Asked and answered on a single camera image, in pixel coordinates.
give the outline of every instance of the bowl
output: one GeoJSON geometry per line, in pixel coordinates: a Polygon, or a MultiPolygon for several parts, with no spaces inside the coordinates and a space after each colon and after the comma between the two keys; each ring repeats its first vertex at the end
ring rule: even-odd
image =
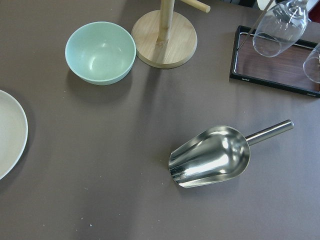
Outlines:
{"type": "Polygon", "coordinates": [[[114,84],[131,70],[136,44],[121,26],[106,21],[80,27],[65,46],[66,62],[77,76],[95,85],[114,84]]]}

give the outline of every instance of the clear glass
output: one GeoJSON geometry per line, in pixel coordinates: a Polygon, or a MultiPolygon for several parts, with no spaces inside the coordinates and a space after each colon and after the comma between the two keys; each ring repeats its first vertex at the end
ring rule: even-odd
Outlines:
{"type": "Polygon", "coordinates": [[[253,47],[265,57],[275,57],[292,46],[308,24],[307,0],[276,4],[261,19],[253,36],[253,47]]]}
{"type": "Polygon", "coordinates": [[[303,71],[311,81],[320,84],[320,43],[304,61],[303,71]]]}

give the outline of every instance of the black tray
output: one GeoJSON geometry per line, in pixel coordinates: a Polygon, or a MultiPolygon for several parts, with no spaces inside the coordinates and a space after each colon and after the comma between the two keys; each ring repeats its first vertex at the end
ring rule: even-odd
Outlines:
{"type": "Polygon", "coordinates": [[[265,57],[253,47],[253,31],[237,52],[249,31],[246,26],[236,30],[230,78],[320,98],[320,84],[311,81],[303,70],[304,61],[317,43],[298,40],[278,56],[265,57]]]}

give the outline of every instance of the wooden base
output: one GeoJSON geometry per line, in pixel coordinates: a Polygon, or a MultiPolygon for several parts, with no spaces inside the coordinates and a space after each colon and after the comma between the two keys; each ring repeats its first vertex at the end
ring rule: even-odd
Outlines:
{"type": "Polygon", "coordinates": [[[160,10],[155,10],[143,15],[133,26],[131,35],[135,41],[137,56],[156,68],[179,67],[196,51],[196,30],[188,19],[173,12],[169,40],[157,42],[159,22],[160,10]]]}

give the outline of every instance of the wooden stand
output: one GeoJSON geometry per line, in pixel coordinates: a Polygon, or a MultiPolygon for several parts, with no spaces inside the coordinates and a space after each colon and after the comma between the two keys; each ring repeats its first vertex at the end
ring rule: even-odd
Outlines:
{"type": "MultiPolygon", "coordinates": [[[[143,15],[133,26],[131,35],[135,41],[137,56],[146,64],[171,69],[186,63],[197,48],[197,33],[191,22],[174,12],[175,0],[161,0],[160,10],[143,15]]],[[[208,12],[210,7],[196,0],[208,12]]]]}

